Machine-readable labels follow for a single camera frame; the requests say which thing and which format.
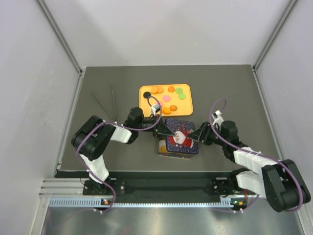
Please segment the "gold tin lid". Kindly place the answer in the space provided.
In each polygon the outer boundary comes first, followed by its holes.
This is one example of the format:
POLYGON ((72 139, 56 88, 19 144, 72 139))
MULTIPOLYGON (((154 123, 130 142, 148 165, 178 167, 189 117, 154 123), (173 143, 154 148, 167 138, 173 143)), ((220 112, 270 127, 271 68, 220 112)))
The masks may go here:
POLYGON ((198 143, 188 137, 189 134, 196 130, 193 122, 167 118, 165 124, 174 132, 173 136, 165 138, 165 146, 168 153, 179 154, 184 157, 199 153, 198 143))

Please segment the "orange shell cookie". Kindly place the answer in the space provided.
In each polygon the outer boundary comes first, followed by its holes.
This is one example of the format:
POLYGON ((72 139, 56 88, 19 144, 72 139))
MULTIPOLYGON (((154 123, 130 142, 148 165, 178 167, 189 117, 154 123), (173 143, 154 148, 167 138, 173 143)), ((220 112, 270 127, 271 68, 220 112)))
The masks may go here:
POLYGON ((166 149, 166 146, 163 145, 159 148, 159 150, 160 152, 166 152, 167 149, 166 149))

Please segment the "gold cookie tin box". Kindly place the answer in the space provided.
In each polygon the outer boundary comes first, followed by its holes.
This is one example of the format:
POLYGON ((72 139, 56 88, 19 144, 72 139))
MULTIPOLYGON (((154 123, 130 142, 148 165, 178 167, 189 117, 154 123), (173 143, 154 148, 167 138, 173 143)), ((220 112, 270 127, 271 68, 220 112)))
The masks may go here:
POLYGON ((169 158, 178 158, 178 159, 190 159, 192 157, 192 154, 184 154, 184 153, 174 153, 174 152, 168 152, 166 150, 166 152, 160 152, 159 148, 161 146, 166 146, 166 140, 160 140, 158 142, 158 148, 157 148, 157 152, 159 156, 162 157, 169 157, 169 158))

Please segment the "metal tongs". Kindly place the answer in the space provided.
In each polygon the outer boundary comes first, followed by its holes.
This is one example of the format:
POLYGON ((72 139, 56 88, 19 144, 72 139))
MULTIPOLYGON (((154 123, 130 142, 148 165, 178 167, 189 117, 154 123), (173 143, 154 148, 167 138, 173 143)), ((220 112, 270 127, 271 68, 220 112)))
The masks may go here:
POLYGON ((114 110, 114 115, 111 115, 110 112, 108 111, 108 109, 105 107, 105 105, 103 104, 103 102, 99 99, 99 97, 96 95, 96 93, 94 93, 93 91, 91 91, 90 93, 92 94, 92 96, 97 100, 97 102, 101 105, 101 107, 105 110, 105 112, 110 116, 110 118, 113 121, 117 121, 117 112, 116 112, 116 105, 115 105, 115 97, 114 97, 114 89, 112 84, 110 84, 110 89, 112 92, 112 103, 113 103, 113 110, 114 110))

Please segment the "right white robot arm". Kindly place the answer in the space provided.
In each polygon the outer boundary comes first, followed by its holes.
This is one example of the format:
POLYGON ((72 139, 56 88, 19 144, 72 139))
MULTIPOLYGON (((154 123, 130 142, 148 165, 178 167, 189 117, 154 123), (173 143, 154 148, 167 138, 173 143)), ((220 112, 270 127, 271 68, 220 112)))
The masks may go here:
POLYGON ((238 194, 244 189, 252 191, 265 198, 276 212, 295 211, 311 201, 295 162, 273 160, 252 150, 240 141, 235 122, 214 125, 204 122, 188 138, 205 145, 221 146, 227 159, 242 166, 228 176, 228 188, 232 193, 238 194))

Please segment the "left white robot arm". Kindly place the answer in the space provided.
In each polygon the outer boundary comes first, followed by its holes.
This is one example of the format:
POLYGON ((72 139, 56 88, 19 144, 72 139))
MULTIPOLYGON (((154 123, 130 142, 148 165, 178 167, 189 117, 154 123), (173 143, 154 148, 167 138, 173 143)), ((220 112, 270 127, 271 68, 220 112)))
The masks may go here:
POLYGON ((107 145, 111 141, 132 144, 141 131, 152 132, 155 138, 175 135, 159 114, 144 117, 142 109, 134 107, 124 124, 118 125, 92 116, 73 136, 71 144, 76 155, 85 165, 91 184, 100 194, 108 193, 111 188, 103 158, 107 145))

